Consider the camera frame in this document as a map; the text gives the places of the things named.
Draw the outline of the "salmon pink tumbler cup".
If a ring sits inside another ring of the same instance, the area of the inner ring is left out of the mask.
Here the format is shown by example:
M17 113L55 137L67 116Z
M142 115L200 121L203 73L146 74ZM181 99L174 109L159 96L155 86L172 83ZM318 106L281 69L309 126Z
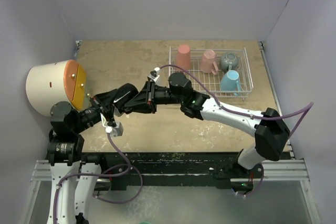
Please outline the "salmon pink tumbler cup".
M180 45L177 49L175 64L185 70L191 65L191 50L188 45Z

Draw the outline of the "pink faceted mug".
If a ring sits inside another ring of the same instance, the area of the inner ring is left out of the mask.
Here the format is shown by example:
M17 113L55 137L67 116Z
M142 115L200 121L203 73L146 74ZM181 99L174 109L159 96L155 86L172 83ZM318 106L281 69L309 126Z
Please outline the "pink faceted mug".
M205 50L201 58L199 68L203 73L212 73L214 75L218 74L216 52L210 49Z

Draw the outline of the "light blue mug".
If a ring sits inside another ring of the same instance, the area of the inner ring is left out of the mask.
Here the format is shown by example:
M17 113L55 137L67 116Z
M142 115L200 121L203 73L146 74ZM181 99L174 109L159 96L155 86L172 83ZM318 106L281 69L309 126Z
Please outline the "light blue mug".
M227 71L220 81L221 91L241 91L239 73L235 70Z

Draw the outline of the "grey glazed mug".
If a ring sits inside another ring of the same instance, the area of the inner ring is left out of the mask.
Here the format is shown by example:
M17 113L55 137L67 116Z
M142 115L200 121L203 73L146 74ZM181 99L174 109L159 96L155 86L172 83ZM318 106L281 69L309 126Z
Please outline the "grey glazed mug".
M228 52L226 54L221 55L219 61L219 68L223 72L229 70L236 70L238 64L239 64L239 57L232 52Z

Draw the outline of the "black faceted mug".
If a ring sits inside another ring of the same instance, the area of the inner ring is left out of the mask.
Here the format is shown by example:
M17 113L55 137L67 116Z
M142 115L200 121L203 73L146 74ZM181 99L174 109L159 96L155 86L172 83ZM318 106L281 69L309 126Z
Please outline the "black faceted mug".
M120 117L124 113L124 105L138 94L137 88L126 83L111 91L110 105L114 108L114 114Z

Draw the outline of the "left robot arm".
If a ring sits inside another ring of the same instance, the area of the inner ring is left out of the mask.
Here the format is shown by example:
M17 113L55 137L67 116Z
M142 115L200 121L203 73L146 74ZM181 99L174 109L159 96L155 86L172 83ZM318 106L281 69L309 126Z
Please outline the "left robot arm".
M51 171L48 223L88 223L89 201L98 178L108 172L103 154L83 154L81 132L101 121L101 112L113 115L116 89L95 95L93 105L81 112L69 102L58 102L51 110L47 159Z

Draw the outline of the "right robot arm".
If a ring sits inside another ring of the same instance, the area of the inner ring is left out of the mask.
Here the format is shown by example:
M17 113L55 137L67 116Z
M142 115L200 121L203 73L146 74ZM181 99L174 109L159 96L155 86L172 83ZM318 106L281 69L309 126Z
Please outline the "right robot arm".
M265 160L280 160L290 131L276 110L248 112L221 103L195 91L191 81L181 72L170 75L168 82L169 87L161 87L148 79L143 89L124 105L125 113L155 113L159 104L179 103L180 110L189 118L222 123L247 133L255 142L242 149L233 164L238 177L246 177Z

